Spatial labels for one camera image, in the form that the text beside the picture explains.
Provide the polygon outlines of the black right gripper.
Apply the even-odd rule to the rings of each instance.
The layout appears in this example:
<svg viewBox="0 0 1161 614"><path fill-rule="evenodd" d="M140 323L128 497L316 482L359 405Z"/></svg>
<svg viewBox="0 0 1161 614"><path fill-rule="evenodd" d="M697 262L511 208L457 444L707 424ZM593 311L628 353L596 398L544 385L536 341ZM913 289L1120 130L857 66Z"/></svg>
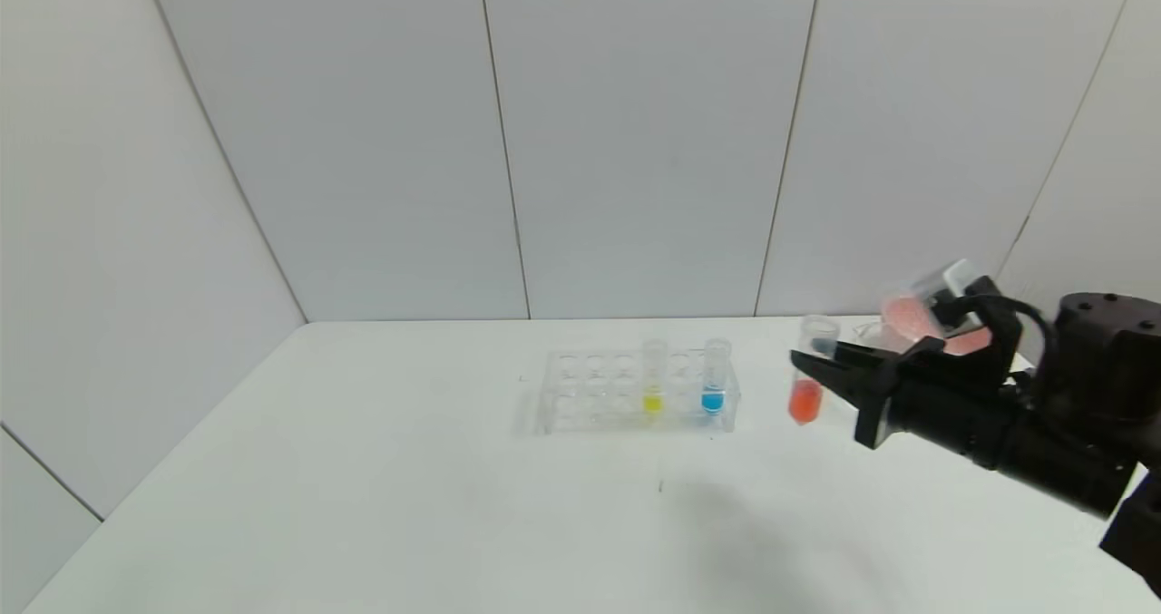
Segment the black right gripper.
<svg viewBox="0 0 1161 614"><path fill-rule="evenodd" d="M925 337L899 354L816 337L810 349L821 356L791 351L789 362L859 410L854 441L878 449L906 432L998 470L1005 445L1004 346L953 355L939 338Z"/></svg>

